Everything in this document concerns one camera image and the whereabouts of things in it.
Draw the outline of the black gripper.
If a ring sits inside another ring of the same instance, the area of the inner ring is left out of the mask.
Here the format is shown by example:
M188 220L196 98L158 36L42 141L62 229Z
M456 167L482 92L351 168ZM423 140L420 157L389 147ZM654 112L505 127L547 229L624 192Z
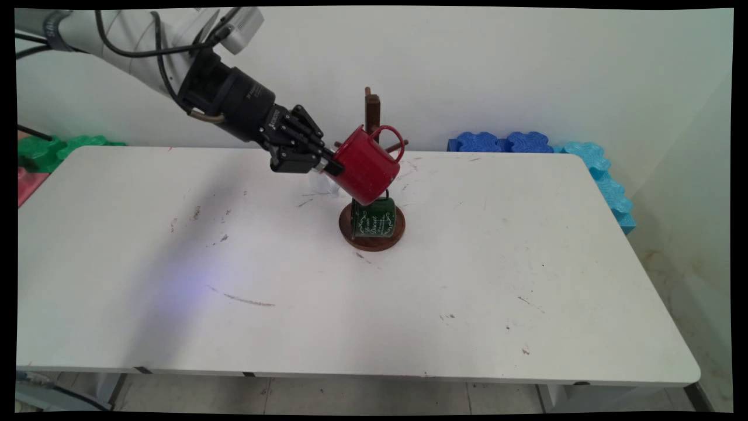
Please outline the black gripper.
M316 170L332 176L344 172L345 166L334 160L334 152L326 147L321 129L304 106L289 110L289 128L304 143L301 151L296 151L288 135L269 127L274 116L285 114L275 103L275 93L237 67L217 66L216 80L216 110L223 117L216 127L242 142L270 146L272 171L307 174Z

